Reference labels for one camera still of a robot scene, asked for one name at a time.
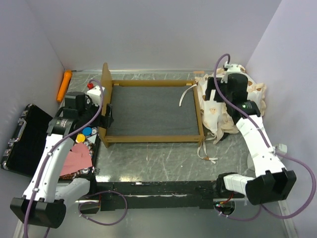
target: red object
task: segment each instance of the red object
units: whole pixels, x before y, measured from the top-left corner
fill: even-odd
[[[88,87],[89,89],[92,89],[92,88],[94,87],[94,84],[93,84],[93,83],[87,83],[87,87]]]

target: gray marble surface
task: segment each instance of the gray marble surface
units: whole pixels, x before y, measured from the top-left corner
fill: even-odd
[[[114,80],[188,80],[203,75],[155,72],[113,73],[112,77]],[[73,73],[68,91],[86,92],[92,78],[100,80],[101,74]],[[248,148],[240,134],[229,135],[216,145],[206,141],[206,146],[210,157],[218,157],[216,164],[197,156],[197,143],[116,143],[109,148],[101,143],[97,181],[215,180],[225,172],[254,176],[254,172],[247,169]]]

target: gray mattress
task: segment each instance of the gray mattress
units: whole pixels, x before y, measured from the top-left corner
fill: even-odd
[[[194,93],[190,86],[114,86],[111,96],[114,122],[107,135],[199,135]]]

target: black case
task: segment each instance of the black case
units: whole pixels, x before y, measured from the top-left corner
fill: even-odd
[[[34,104],[25,107],[4,151],[1,168],[32,177],[44,151],[52,117]]]

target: orange bottle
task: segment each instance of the orange bottle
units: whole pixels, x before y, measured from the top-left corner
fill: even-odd
[[[61,86],[59,88],[58,94],[57,94],[57,101],[60,103],[63,101],[63,98],[65,96],[66,90],[68,88],[68,84],[70,82],[70,79],[72,77],[73,73],[70,70],[66,70],[64,73],[64,79],[61,83]]]

